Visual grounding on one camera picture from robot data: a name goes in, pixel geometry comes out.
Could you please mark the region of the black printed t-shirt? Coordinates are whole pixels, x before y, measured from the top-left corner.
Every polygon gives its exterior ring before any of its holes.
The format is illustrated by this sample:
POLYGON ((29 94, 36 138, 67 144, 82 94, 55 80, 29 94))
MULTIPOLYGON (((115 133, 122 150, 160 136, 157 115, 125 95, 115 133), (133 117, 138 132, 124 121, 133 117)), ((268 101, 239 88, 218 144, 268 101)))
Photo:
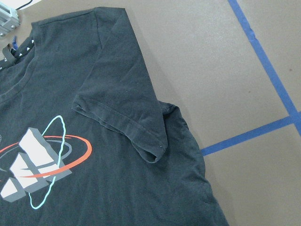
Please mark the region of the black printed t-shirt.
POLYGON ((226 226, 123 8, 32 24, 0 62, 3 226, 226 226))

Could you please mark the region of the aluminium frame post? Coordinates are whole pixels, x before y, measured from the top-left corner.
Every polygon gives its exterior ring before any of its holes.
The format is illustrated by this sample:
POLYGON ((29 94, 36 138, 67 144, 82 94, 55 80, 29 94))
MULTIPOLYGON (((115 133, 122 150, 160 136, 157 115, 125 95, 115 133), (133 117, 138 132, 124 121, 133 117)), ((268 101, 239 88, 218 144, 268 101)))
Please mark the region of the aluminium frame post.
POLYGON ((20 25, 18 12, 4 3, 0 3, 0 37, 6 36, 20 25))

